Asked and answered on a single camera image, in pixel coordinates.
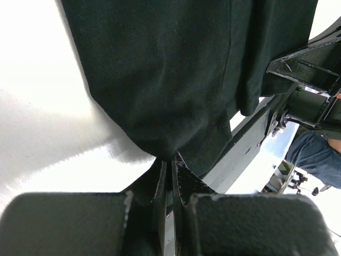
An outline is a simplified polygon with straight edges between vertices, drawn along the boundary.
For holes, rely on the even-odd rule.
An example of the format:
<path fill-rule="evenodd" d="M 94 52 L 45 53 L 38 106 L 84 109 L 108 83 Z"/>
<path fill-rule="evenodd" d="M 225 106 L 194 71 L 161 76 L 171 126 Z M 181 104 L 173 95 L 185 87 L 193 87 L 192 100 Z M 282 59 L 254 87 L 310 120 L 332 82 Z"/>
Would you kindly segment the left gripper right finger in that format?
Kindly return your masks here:
<path fill-rule="evenodd" d="M 176 255 L 195 255 L 196 238 L 190 200 L 194 194 L 216 194 L 185 163 L 176 152 L 172 159 L 173 214 Z"/>

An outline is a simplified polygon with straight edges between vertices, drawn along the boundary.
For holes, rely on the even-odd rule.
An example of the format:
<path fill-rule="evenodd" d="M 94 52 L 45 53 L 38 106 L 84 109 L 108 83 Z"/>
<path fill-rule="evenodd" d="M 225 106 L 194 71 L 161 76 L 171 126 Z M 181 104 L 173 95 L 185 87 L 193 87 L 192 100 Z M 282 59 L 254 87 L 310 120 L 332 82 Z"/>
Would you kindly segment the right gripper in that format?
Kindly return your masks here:
<path fill-rule="evenodd" d="M 339 93 L 340 41 L 308 46 L 273 60 L 266 72 L 321 93 Z M 276 134 L 293 122 L 318 135 L 340 138 L 340 95 L 328 98 L 297 86 L 274 100 L 269 108 L 266 135 Z"/>

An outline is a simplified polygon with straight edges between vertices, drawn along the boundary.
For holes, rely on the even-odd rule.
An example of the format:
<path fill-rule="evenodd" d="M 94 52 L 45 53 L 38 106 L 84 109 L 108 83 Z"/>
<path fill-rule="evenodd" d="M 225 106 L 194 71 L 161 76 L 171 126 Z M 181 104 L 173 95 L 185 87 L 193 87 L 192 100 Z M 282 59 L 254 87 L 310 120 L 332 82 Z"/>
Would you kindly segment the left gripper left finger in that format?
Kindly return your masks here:
<path fill-rule="evenodd" d="M 152 166 L 125 191 L 133 193 L 121 255 L 163 255 L 167 163 Z"/>

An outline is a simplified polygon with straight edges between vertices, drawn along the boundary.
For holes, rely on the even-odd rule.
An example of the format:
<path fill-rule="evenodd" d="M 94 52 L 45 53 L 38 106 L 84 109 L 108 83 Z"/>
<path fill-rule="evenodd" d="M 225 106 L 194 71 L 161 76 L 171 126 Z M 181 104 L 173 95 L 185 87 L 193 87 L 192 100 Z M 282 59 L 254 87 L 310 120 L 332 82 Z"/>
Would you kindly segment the black daisy print t-shirt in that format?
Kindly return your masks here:
<path fill-rule="evenodd" d="M 291 82 L 271 60 L 307 44 L 316 1 L 63 1 L 90 94 L 143 151 L 197 175 L 230 119 Z"/>

